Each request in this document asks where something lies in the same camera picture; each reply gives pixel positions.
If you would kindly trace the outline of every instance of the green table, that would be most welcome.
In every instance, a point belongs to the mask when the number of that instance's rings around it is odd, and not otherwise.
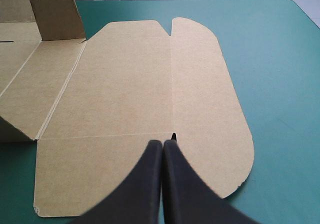
[[[320,222],[320,31],[291,0],[78,1],[87,37],[112,21],[191,18],[223,51],[255,160],[227,200],[268,224]],[[36,144],[0,145],[0,223],[66,223],[33,211]]]

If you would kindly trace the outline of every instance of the unfolded cardboard box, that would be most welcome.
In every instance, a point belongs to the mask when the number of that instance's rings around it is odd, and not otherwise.
[[[173,132],[221,197],[254,161],[218,40],[186,18],[172,20],[171,36],[145,20],[109,23],[87,41],[42,41],[0,97],[0,116],[1,141],[38,140],[42,217],[82,214],[122,182],[148,140]]]

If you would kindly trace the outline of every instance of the teal tabletop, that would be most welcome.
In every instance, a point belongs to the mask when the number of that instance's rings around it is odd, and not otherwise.
[[[179,16],[212,30],[255,149],[248,179],[227,201],[263,224],[320,223],[320,30],[293,1],[77,1],[77,6],[87,38],[109,22],[147,19],[170,34]],[[71,220],[35,214],[36,150],[36,143],[0,145],[0,223]],[[159,219],[164,223],[162,211]]]

